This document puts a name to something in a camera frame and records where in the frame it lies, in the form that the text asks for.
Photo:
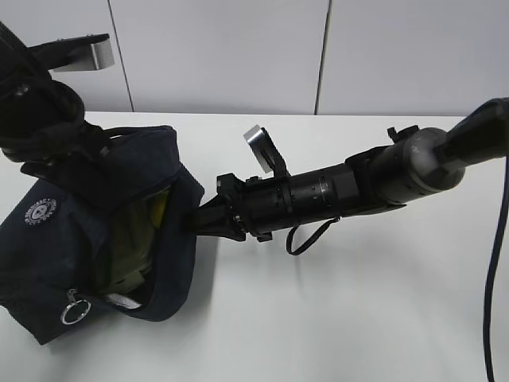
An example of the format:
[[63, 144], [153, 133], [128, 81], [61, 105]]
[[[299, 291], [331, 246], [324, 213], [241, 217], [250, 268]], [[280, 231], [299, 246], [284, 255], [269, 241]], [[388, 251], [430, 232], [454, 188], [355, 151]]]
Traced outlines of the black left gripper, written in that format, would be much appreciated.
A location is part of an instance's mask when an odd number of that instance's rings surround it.
[[19, 128], [23, 174], [77, 195], [93, 207], [111, 207], [119, 191], [107, 168], [129, 127], [108, 130], [90, 123], [24, 123]]

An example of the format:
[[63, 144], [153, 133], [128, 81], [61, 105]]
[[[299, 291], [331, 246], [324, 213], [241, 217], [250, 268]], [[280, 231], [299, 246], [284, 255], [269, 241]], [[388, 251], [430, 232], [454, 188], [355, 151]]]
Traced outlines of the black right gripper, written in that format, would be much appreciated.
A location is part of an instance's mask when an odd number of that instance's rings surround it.
[[[243, 230], [249, 232], [260, 243], [273, 239], [271, 232], [260, 232], [256, 228], [252, 215], [243, 197], [247, 194], [247, 183], [238, 179], [233, 173], [219, 175], [216, 179], [217, 193], [222, 197], [214, 197], [199, 208], [185, 216], [186, 228], [197, 236], [211, 236], [234, 241], [243, 240]], [[229, 208], [233, 213], [231, 222], [213, 223], [229, 217]]]

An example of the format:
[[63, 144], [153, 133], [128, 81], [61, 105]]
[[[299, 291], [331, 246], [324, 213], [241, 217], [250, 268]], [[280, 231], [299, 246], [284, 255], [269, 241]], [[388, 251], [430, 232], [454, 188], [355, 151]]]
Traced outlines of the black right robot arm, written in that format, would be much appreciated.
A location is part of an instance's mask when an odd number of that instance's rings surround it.
[[268, 177], [218, 176], [216, 195], [184, 225], [199, 236], [267, 242], [281, 230], [316, 222], [326, 230], [346, 217], [401, 209], [458, 186], [469, 166], [507, 156], [508, 101], [490, 99], [449, 131], [413, 125], [387, 133], [387, 146], [291, 174], [267, 129], [255, 126], [245, 139]]

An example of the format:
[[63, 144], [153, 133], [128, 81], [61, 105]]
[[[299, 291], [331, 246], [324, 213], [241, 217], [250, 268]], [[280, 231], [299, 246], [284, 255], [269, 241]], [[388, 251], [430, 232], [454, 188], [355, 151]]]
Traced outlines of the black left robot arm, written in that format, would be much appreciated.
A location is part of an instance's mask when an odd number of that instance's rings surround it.
[[119, 188], [107, 169], [111, 136], [85, 119], [80, 96], [51, 70], [113, 65], [110, 36], [89, 34], [27, 46], [1, 25], [1, 151], [22, 173], [111, 209]]

